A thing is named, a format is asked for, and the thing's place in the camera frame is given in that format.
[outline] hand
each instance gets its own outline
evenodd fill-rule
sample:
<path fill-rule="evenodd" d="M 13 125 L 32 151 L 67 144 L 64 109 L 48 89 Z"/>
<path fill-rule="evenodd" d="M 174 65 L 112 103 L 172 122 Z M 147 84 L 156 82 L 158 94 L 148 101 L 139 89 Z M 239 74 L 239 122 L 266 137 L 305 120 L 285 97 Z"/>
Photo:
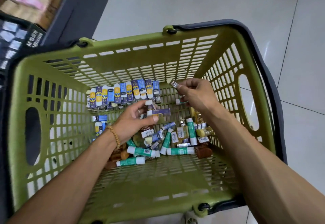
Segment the hand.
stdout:
<path fill-rule="evenodd" d="M 149 116 L 145 119 L 139 118 L 141 114 L 146 112 L 147 107 L 145 106 L 145 103 L 146 100 L 141 100 L 128 106 L 112 125 L 121 144 L 128 141 L 142 127 L 157 123 L 158 117 L 155 115 Z"/>
<path fill-rule="evenodd" d="M 185 95 L 181 102 L 188 101 L 187 105 L 193 107 L 201 114 L 211 111 L 213 107 L 222 106 L 206 79 L 191 78 L 179 83 L 177 88 L 179 94 Z"/>

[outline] floor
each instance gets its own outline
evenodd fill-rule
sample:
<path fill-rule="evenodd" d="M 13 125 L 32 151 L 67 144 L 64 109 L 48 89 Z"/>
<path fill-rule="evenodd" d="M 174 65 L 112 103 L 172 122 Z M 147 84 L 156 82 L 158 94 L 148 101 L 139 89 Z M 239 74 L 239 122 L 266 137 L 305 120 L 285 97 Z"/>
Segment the floor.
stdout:
<path fill-rule="evenodd" d="M 288 164 L 325 194 L 324 4 L 325 0 L 109 0 L 93 38 L 120 38 L 158 32 L 164 25 L 224 18 L 244 23 L 278 86 Z M 241 87 L 243 102 L 255 123 L 249 84 L 243 81 Z M 145 223 L 178 223 L 179 219 L 180 215 L 172 215 Z M 199 223 L 256 221 L 248 207 L 242 207 Z"/>

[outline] beaded bracelet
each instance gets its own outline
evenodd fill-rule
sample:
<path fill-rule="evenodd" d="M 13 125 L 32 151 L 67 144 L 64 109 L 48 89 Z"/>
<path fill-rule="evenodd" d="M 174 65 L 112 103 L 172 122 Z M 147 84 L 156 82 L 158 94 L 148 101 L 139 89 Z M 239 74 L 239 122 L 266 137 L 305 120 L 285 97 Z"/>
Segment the beaded bracelet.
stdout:
<path fill-rule="evenodd" d="M 115 131 L 114 131 L 114 129 L 113 129 L 112 126 L 108 126 L 107 128 L 109 128 L 110 131 L 112 132 L 112 134 L 114 135 L 115 140 L 116 140 L 116 144 L 117 144 L 116 149 L 119 149 L 119 148 L 120 148 L 120 140 L 119 140 L 119 137 L 118 137 L 117 134 L 115 133 Z"/>

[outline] forearm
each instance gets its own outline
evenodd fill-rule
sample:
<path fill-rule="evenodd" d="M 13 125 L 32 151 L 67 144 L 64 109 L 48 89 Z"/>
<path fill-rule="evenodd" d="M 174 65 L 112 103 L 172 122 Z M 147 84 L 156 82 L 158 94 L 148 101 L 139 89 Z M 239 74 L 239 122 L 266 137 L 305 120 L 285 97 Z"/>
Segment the forearm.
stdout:
<path fill-rule="evenodd" d="M 97 178 L 116 147 L 110 130 L 40 189 L 8 223 L 76 223 Z"/>
<path fill-rule="evenodd" d="M 267 150 L 223 107 L 206 115 L 259 223 L 324 223 L 325 197 Z"/>

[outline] green plastic basket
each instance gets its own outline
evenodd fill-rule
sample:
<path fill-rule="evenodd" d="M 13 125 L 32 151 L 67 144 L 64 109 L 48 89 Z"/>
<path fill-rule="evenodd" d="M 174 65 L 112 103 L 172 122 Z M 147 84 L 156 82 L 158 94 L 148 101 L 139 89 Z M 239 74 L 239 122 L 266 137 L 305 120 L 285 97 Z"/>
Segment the green plastic basket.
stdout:
<path fill-rule="evenodd" d="M 249 126 L 239 87 L 246 75 L 257 109 L 259 128 Z M 270 102 L 263 87 L 271 92 Z M 15 68 L 10 88 L 8 162 L 14 210 L 73 161 L 95 138 L 86 108 L 86 91 L 136 78 L 160 81 L 161 108 L 176 121 L 189 117 L 176 106 L 177 92 L 164 83 L 197 77 L 209 80 L 219 101 L 261 143 L 285 161 L 282 109 L 273 79 L 261 61 L 250 32 L 239 22 L 223 20 L 166 26 L 162 33 L 107 41 L 81 38 L 69 49 L 35 54 Z M 41 125 L 36 162 L 26 155 L 26 112 L 35 109 Z M 122 110 L 104 111 L 113 123 Z M 104 223 L 185 212 L 198 216 L 245 204 L 238 182 L 216 137 L 213 156 L 161 156 L 143 165 L 103 171 L 80 223 Z"/>

